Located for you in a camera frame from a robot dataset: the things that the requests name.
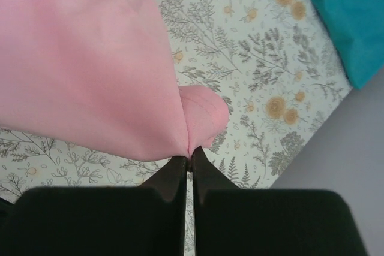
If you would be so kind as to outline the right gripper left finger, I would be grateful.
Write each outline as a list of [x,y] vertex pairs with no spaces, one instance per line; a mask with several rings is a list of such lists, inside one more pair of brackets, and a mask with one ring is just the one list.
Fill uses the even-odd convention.
[[167,164],[140,185],[151,188],[168,203],[185,203],[187,192],[187,158],[172,157]]

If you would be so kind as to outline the pink t shirt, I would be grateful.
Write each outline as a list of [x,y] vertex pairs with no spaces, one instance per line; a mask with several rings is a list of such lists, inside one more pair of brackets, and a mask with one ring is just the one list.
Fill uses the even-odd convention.
[[177,84],[154,0],[1,0],[1,127],[155,161],[228,120],[210,88]]

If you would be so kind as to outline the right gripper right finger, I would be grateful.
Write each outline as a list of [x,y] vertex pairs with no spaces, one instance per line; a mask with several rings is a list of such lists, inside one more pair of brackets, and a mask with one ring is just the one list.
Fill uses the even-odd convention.
[[204,202],[205,196],[210,191],[239,189],[208,160],[201,146],[192,154],[191,172],[194,198],[197,202]]

